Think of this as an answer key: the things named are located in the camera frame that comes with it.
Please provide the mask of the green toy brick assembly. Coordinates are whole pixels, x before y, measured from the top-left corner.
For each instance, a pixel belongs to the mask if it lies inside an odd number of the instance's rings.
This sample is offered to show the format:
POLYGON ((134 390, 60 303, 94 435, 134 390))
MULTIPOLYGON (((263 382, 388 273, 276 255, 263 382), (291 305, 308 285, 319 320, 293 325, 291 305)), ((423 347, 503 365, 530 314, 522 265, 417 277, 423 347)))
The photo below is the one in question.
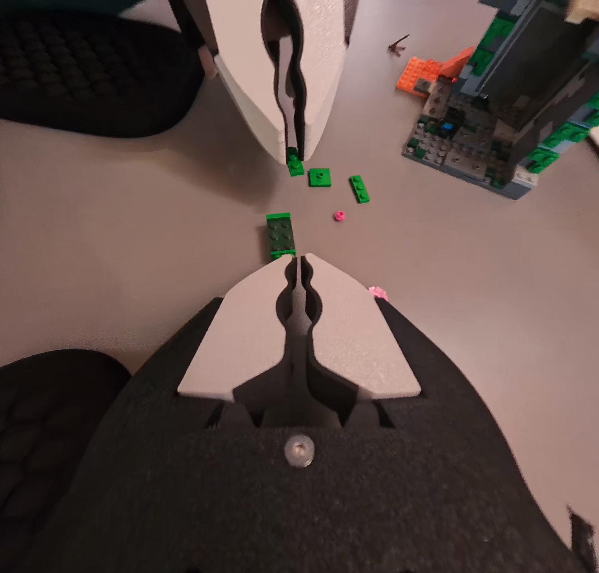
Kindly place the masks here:
POLYGON ((296 256, 296 247, 290 212, 266 215, 266 231, 271 260, 284 255, 296 256))

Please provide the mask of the toy brick building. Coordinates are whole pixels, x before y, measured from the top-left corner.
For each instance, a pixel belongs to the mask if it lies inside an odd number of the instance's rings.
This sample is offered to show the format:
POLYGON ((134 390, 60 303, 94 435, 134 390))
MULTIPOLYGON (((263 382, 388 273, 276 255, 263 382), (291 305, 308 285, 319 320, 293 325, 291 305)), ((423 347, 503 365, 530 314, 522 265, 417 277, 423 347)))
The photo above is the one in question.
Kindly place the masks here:
POLYGON ((396 89, 425 99, 403 156, 517 200, 598 131, 598 0, 479 0, 477 45, 412 57, 396 89))

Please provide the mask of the grey desk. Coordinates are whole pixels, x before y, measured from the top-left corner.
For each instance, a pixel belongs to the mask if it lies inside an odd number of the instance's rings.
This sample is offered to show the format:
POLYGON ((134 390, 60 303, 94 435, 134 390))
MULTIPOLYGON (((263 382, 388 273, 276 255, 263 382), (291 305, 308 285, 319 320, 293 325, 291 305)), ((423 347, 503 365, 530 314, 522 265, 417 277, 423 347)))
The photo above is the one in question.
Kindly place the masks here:
POLYGON ((405 62, 451 58, 492 18, 478 0, 359 0, 308 164, 331 169, 329 189, 271 159, 219 78, 151 138, 2 120, 1 364, 79 347, 134 373, 261 267, 265 215, 288 211, 301 254, 385 289, 458 365, 565 542, 570 509, 598 536, 595 151, 576 144, 518 201, 401 154, 421 110, 395 89, 405 62), (401 57, 387 52, 408 33, 401 57))

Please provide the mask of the black textured wrist rest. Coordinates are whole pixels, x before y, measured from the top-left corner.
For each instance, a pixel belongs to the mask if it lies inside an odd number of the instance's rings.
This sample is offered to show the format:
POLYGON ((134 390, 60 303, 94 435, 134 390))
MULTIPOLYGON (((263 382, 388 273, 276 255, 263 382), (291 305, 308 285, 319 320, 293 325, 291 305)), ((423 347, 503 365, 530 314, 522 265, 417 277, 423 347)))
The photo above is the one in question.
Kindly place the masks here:
POLYGON ((130 379, 118 360, 92 350, 1 367, 1 572, 16 571, 30 552, 130 379))
POLYGON ((179 123, 204 80, 183 35, 79 11, 1 16, 1 118, 108 138, 179 123))

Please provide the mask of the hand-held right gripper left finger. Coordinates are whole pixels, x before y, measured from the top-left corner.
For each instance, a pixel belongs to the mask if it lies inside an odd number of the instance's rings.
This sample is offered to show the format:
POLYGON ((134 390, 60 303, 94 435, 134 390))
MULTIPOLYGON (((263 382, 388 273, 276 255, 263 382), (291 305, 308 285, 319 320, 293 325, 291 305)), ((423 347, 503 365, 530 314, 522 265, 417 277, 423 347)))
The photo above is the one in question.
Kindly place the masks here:
POLYGON ((296 257, 283 255, 226 293, 177 387, 180 396, 242 404, 255 420, 285 397, 296 274, 296 257))

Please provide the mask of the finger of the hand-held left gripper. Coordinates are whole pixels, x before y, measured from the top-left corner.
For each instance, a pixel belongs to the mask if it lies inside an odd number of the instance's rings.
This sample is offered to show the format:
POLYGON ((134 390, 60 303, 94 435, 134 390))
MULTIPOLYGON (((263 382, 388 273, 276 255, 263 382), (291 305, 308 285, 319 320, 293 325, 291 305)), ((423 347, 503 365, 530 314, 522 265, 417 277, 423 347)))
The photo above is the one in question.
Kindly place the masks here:
POLYGON ((280 98, 287 143, 309 160, 328 122, 348 45, 345 0, 280 0, 280 98))
POLYGON ((206 4, 221 79, 256 140, 276 162, 284 164, 285 120, 262 30, 265 0, 206 0, 206 4))

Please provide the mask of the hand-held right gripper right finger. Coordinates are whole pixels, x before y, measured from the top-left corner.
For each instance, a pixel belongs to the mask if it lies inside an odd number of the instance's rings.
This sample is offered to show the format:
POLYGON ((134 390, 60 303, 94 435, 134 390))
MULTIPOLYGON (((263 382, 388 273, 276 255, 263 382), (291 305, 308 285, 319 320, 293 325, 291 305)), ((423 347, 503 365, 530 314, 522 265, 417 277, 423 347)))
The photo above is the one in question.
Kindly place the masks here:
POLYGON ((345 427, 356 405, 412 399, 422 387, 375 297, 313 253, 301 257, 310 319, 306 375, 311 396, 345 427))

